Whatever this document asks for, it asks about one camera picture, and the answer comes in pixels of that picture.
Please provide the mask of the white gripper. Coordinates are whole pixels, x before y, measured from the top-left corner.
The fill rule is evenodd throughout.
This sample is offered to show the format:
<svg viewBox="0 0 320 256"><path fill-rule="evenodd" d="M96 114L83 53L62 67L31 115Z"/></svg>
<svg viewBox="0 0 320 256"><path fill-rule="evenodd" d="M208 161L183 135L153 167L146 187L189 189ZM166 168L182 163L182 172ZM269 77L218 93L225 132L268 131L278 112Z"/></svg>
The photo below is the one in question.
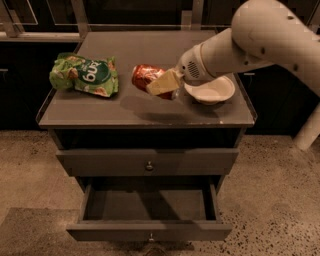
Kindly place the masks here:
<svg viewBox="0 0 320 256"><path fill-rule="evenodd" d="M187 50L179 59L175 69L169 69L146 86L152 96L173 92L180 88L182 79L187 84L204 84L215 78L212 69L214 50L204 43Z"/></svg>

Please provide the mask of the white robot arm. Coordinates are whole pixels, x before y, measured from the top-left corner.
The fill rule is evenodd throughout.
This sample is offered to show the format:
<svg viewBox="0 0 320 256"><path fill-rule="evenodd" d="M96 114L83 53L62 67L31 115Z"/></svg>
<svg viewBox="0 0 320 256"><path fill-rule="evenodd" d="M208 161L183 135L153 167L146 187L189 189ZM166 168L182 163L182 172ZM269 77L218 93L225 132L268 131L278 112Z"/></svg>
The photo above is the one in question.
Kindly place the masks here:
<svg viewBox="0 0 320 256"><path fill-rule="evenodd" d="M157 96L182 83L200 86L229 73L276 64L320 96L320 37L278 0L248 0L231 27L187 50L146 87Z"/></svg>

